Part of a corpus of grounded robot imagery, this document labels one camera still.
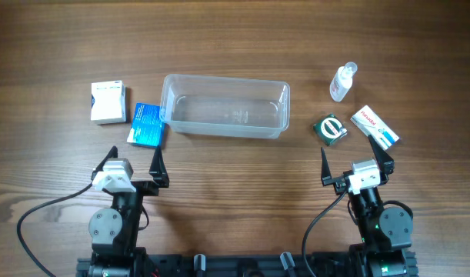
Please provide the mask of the blue lozenge box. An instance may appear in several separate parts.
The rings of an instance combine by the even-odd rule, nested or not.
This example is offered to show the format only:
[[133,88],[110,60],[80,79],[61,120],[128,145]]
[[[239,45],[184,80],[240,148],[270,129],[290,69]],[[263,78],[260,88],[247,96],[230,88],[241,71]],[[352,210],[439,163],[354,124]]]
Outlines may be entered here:
[[137,103],[127,142],[132,145],[157,148],[162,145],[165,123],[160,119],[157,105]]

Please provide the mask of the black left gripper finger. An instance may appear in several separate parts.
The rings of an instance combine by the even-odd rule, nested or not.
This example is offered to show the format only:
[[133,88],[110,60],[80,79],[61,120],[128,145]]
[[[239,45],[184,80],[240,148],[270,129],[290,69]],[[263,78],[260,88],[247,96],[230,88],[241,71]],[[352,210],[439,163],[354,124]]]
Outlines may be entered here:
[[162,149],[157,148],[149,168],[149,175],[159,188],[168,188],[170,181],[162,156]]
[[109,150],[108,154],[100,161],[100,163],[93,169],[91,179],[94,179],[96,175],[103,170],[105,163],[109,159],[115,159],[118,157],[118,148],[116,146],[112,146]]

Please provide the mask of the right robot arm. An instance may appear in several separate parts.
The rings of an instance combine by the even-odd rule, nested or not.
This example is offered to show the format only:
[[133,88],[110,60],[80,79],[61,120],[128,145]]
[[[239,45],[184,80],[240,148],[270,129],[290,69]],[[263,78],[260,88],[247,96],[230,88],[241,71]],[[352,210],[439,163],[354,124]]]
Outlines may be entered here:
[[322,153],[321,180],[334,187],[339,197],[348,196],[348,212],[358,227],[362,241],[347,252],[324,254],[315,260],[324,276],[403,276],[418,275],[412,246],[413,211],[404,203],[382,201],[378,187],[394,172],[394,159],[368,137],[373,159],[352,163],[352,169],[333,178],[325,153]]

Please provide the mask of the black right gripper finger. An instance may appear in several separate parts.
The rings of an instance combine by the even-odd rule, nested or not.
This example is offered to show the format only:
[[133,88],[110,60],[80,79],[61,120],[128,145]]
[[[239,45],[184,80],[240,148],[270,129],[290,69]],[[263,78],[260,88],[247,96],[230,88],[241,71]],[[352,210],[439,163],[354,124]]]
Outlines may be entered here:
[[368,135],[368,140],[380,171],[386,175],[392,174],[395,169],[394,159],[376,142],[372,135]]
[[329,165],[328,160],[326,158],[325,150],[321,148],[321,155],[322,155],[322,170],[321,170],[321,181],[323,186],[333,185],[333,186],[341,186],[345,181],[341,176],[333,178]]

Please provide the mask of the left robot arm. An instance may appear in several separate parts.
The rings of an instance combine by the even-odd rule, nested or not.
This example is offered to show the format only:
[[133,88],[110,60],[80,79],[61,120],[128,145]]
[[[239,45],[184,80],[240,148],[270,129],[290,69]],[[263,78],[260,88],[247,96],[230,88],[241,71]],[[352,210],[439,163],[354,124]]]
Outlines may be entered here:
[[83,260],[79,262],[77,276],[159,275],[158,266],[145,248],[137,246],[137,239],[143,230],[140,218],[147,215],[143,198],[157,196],[160,188],[169,187],[161,149],[155,150],[148,173],[150,180],[133,181],[130,161],[119,158],[115,146],[93,170],[92,186],[109,194],[112,204],[98,210],[89,221],[92,257],[87,265]]

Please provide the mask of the white medicine box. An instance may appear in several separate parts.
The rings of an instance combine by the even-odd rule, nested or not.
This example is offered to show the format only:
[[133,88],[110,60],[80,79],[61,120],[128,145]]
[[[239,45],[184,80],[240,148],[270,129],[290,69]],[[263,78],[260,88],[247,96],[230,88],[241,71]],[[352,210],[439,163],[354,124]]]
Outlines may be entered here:
[[120,80],[92,83],[91,121],[97,125],[126,122],[125,94]]

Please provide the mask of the green ointment box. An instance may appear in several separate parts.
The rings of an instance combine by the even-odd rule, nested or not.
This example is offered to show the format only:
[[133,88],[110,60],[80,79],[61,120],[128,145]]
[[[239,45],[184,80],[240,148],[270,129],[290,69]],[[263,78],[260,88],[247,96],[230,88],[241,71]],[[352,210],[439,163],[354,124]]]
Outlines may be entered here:
[[334,145],[348,134],[348,129],[333,113],[315,123],[312,129],[326,146]]

